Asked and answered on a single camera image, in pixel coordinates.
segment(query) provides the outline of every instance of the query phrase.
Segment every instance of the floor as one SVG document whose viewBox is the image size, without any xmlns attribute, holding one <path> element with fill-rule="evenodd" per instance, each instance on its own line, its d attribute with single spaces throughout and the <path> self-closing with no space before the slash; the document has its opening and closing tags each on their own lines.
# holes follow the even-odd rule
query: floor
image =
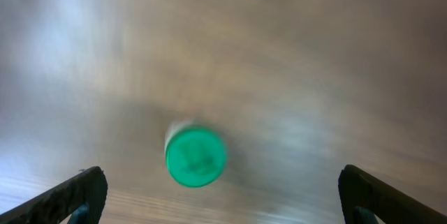
<svg viewBox="0 0 447 224">
<path fill-rule="evenodd" d="M 102 223 L 343 223 L 354 164 L 447 214 L 444 0 L 0 0 L 0 212 L 101 166 Z M 201 189 L 169 123 L 225 138 Z"/>
</svg>

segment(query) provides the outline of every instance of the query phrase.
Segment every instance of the green bottle cap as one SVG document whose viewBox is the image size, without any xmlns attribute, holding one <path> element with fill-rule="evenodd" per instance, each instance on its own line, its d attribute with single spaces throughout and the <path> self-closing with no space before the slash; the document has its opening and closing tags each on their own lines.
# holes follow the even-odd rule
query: green bottle cap
<svg viewBox="0 0 447 224">
<path fill-rule="evenodd" d="M 191 126 L 176 133 L 166 147 L 166 165 L 171 176 L 188 187 L 206 186 L 226 166 L 226 148 L 210 129 Z"/>
</svg>

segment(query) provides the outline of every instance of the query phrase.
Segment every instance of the wood grain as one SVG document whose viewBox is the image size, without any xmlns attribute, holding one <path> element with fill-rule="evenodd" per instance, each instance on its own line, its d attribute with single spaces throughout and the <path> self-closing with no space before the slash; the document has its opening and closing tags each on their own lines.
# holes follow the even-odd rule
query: wood grain
<svg viewBox="0 0 447 224">
<path fill-rule="evenodd" d="M 342 223 L 352 163 L 447 214 L 442 0 L 0 0 L 0 211 L 99 165 L 102 223 Z M 163 135 L 230 164 L 201 189 Z"/>
</svg>

